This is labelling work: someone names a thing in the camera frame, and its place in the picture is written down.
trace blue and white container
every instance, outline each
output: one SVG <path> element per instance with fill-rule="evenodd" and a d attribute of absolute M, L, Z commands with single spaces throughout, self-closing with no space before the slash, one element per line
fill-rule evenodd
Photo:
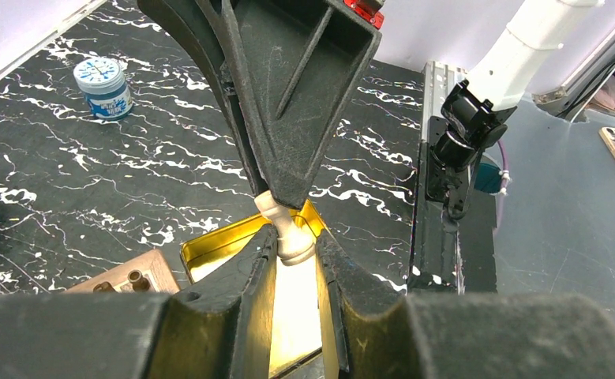
<path fill-rule="evenodd" d="M 119 120 L 133 108 L 126 75 L 112 59 L 89 58 L 75 67 L 74 76 L 95 117 Z"/>

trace red clip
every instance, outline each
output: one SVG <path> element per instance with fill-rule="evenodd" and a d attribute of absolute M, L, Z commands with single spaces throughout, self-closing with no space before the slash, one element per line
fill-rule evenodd
<path fill-rule="evenodd" d="M 384 15 L 381 12 L 375 12 L 366 7 L 363 0 L 344 0 L 344 4 L 352 8 L 363 20 L 368 21 L 372 26 L 379 29 L 384 23 Z"/>

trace white lid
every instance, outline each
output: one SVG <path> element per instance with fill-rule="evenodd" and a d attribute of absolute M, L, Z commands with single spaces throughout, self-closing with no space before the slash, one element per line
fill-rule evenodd
<path fill-rule="evenodd" d="M 77 86 L 93 95 L 104 95 L 121 88 L 126 82 L 121 66 L 109 58 L 89 58 L 73 71 Z"/>

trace white wall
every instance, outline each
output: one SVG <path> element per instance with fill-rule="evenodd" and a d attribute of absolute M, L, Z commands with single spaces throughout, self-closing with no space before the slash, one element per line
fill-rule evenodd
<path fill-rule="evenodd" d="M 0 71 L 89 0 L 0 0 Z"/>
<path fill-rule="evenodd" d="M 387 0 L 376 58 L 421 70 L 428 60 L 472 69 L 493 46 L 523 0 Z M 528 88 L 558 88 L 615 28 L 615 0 L 593 9 L 540 69 Z"/>

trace marble table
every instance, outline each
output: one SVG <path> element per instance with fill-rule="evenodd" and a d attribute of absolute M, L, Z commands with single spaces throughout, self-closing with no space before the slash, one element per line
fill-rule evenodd
<path fill-rule="evenodd" d="M 72 77 L 120 61 L 133 113 L 94 119 Z M 375 62 L 310 193 L 339 243 L 400 289 L 422 76 Z M 227 124 L 200 71 L 131 0 L 110 1 L 0 81 L 0 293 L 63 291 L 152 248 L 186 285 L 183 242 L 250 216 Z"/>

